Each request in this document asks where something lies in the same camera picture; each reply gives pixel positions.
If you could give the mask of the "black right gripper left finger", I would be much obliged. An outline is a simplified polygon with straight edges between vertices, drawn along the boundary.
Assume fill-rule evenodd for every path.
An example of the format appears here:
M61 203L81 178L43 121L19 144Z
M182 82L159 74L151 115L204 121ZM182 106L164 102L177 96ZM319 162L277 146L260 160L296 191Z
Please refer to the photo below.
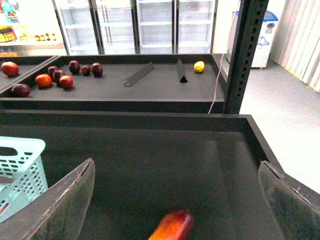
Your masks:
M2 240L76 240L90 205L95 162L88 158L0 224Z

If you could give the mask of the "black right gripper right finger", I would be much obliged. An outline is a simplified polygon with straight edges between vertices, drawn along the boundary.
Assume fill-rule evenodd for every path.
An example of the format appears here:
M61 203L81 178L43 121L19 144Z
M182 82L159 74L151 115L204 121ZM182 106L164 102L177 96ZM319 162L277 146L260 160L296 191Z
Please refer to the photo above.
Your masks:
M258 180L284 240L320 238L320 194L268 161L261 161Z

